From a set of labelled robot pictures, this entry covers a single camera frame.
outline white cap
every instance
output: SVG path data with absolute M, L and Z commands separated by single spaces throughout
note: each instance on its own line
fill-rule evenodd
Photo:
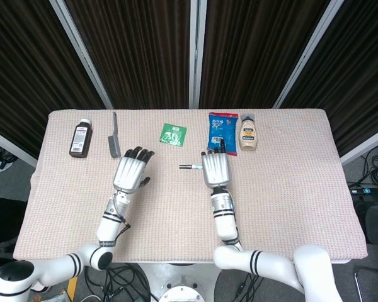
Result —
M 89 124 L 91 126 L 91 121 L 89 119 L 87 119 L 87 118 L 82 118 L 80 120 L 80 123 L 87 123 L 87 124 Z

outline bottle cap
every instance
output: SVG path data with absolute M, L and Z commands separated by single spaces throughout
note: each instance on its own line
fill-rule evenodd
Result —
M 254 121 L 254 120 L 252 120 L 251 117 L 247 115 L 242 121 Z
M 89 124 L 91 126 L 91 121 L 89 119 L 87 119 L 87 118 L 82 118 L 80 120 L 80 123 L 87 123 L 87 124 Z

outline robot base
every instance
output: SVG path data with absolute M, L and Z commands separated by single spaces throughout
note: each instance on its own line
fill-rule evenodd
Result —
M 214 287 L 221 270 L 212 263 L 190 266 L 168 263 L 139 265 L 146 274 L 151 293 L 160 298 L 160 302 L 214 301 Z

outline mayonnaise bottle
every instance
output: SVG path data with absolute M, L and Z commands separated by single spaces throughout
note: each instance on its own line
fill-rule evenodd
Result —
M 258 143 L 258 137 L 256 136 L 255 123 L 253 121 L 254 115 L 242 115 L 242 126 L 239 132 L 239 146 L 241 150 L 253 151 Z

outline table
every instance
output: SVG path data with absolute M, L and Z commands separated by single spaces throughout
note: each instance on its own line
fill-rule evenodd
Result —
M 131 196 L 132 225 L 118 240 L 116 262 L 210 262 L 221 244 L 214 229 L 210 189 L 199 164 L 212 110 L 116 110 L 122 153 L 142 146 L 155 151 L 146 167 L 150 183 Z M 217 110 L 255 114 L 258 146 L 229 157 L 231 192 L 241 243 L 292 258 L 305 243 L 320 244 L 332 260 L 367 256 L 328 119 L 320 109 Z M 92 121 L 88 157 L 68 150 L 81 118 Z M 164 123 L 187 127 L 183 147 L 159 142 Z M 241 126 L 237 123 L 237 133 Z M 16 259 L 51 259 L 96 242 L 96 229 L 118 160 L 107 136 L 112 111 L 54 111 L 49 116 Z

